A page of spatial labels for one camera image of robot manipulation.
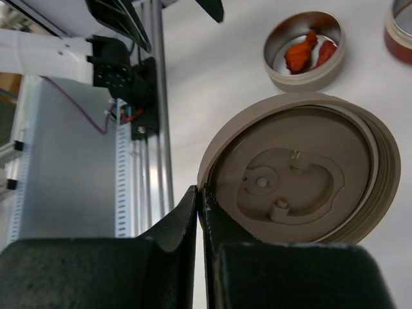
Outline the beige round lid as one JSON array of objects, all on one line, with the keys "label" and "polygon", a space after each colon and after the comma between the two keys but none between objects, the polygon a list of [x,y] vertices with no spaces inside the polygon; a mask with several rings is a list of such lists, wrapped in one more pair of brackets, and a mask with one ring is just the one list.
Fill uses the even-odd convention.
[{"label": "beige round lid", "polygon": [[323,93],[257,102],[212,139],[197,184],[255,238],[358,243],[400,183],[398,145],[373,113]]}]

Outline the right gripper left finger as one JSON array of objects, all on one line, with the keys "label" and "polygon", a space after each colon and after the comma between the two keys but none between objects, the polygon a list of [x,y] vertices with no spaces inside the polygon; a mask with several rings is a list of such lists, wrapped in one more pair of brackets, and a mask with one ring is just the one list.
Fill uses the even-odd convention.
[{"label": "right gripper left finger", "polygon": [[191,308],[197,188],[136,238],[21,239],[1,253],[2,308]]}]

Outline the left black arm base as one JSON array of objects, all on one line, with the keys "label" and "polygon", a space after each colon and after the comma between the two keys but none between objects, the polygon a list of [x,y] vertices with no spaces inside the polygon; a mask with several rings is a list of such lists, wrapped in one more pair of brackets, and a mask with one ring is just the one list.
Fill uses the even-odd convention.
[{"label": "left black arm base", "polygon": [[121,124],[131,125],[131,139],[143,140],[159,133],[156,61],[148,57],[132,65],[126,45],[114,38],[94,35],[88,62],[93,65],[93,86],[106,88],[114,99],[126,103]]}]

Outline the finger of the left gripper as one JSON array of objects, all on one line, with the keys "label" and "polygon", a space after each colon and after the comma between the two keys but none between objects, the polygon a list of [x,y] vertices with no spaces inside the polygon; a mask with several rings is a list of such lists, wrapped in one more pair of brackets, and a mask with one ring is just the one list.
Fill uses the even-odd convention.
[{"label": "finger of the left gripper", "polygon": [[202,9],[208,13],[217,23],[222,23],[225,12],[222,0],[196,0]]}]

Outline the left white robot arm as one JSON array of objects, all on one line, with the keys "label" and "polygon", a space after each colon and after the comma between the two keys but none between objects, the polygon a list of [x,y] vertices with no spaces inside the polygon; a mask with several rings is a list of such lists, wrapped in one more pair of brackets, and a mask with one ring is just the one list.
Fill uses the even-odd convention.
[{"label": "left white robot arm", "polygon": [[105,77],[133,78],[130,52],[124,39],[136,48],[153,53],[151,27],[162,1],[86,1],[86,9],[105,29],[120,37],[92,35],[70,37],[27,1],[5,1],[45,34],[1,28],[1,71],[74,80],[98,87]]}]

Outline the orange chicken drumstick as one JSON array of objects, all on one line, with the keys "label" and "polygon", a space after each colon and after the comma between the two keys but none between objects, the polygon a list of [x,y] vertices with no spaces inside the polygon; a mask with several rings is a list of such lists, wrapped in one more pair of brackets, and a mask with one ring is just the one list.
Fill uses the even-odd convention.
[{"label": "orange chicken drumstick", "polygon": [[312,59],[312,51],[317,45],[317,35],[314,31],[309,31],[303,42],[295,44],[284,54],[286,68],[291,74],[302,73]]}]

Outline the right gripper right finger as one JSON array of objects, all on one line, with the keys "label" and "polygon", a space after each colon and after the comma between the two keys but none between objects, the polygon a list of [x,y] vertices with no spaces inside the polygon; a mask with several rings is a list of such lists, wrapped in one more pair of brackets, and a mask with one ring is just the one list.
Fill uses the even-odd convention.
[{"label": "right gripper right finger", "polygon": [[393,308],[372,256],[342,243],[264,243],[201,192],[209,308]]}]

